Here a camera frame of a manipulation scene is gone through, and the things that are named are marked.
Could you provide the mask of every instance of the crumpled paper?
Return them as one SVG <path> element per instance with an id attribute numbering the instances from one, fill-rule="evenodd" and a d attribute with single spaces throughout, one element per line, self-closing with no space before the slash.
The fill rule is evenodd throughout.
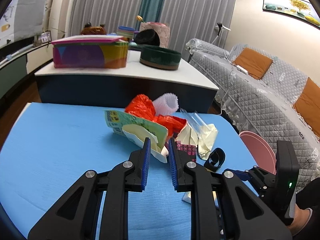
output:
<path id="1" fill-rule="evenodd" d="M 187 123 L 175 141 L 180 141 L 181 144 L 198 146 L 200 158 L 206 161 L 209 158 L 217 135 L 218 130 L 213 123 L 207 124 L 206 126 L 199 126 L 199 136 L 189 123 Z"/>
<path id="2" fill-rule="evenodd" d="M 200 136 L 198 140 L 199 156 L 203 160 L 207 160 L 211 153 L 212 147 L 218 135 L 218 130 L 213 123 L 207 124 L 207 128 L 200 126 Z"/>

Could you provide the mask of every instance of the orange cushion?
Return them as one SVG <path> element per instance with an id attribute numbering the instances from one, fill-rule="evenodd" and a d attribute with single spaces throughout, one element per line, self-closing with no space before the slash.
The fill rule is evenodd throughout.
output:
<path id="1" fill-rule="evenodd" d="M 311 78 L 293 108 L 303 117 L 316 136 L 320 137 L 320 87 Z"/>
<path id="2" fill-rule="evenodd" d="M 245 48 L 233 63 L 246 69 L 253 78 L 261 79 L 272 62 L 273 60 L 271 58 L 253 49 Z"/>

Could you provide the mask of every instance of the pink bowl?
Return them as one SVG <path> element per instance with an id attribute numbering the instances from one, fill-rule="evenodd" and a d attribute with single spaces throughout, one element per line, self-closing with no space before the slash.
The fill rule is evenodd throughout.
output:
<path id="1" fill-rule="evenodd" d="M 257 165 L 266 171 L 276 174 L 276 156 L 269 144 L 259 135 L 250 131 L 242 131 L 239 136 Z"/>

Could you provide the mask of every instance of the red plastic bag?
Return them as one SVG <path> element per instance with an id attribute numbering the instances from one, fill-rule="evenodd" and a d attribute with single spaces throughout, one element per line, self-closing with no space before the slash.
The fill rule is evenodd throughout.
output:
<path id="1" fill-rule="evenodd" d="M 132 99 L 124 111 L 128 114 L 133 114 L 137 117 L 141 117 L 163 125 L 168 129 L 168 137 L 178 134 L 187 123 L 187 120 L 175 116 L 156 116 L 156 110 L 152 104 L 152 101 L 143 94 L 137 95 L 134 99 Z"/>
<path id="2" fill-rule="evenodd" d="M 124 110 L 128 114 L 133 114 L 152 121 L 156 115 L 156 110 L 152 101 L 143 94 L 137 95 Z"/>
<path id="3" fill-rule="evenodd" d="M 154 117 L 153 122 L 166 127 L 168 129 L 168 137 L 172 137 L 174 134 L 177 135 L 182 130 L 186 125 L 187 120 L 170 115 L 158 115 Z"/>

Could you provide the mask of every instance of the black elastic strap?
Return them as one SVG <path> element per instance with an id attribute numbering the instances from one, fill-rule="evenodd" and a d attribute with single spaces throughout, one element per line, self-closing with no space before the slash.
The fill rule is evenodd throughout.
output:
<path id="1" fill-rule="evenodd" d="M 217 172 L 222 166 L 226 159 L 226 154 L 220 148 L 215 148 L 212 153 L 210 153 L 209 158 L 205 161 L 204 167 L 210 171 Z"/>

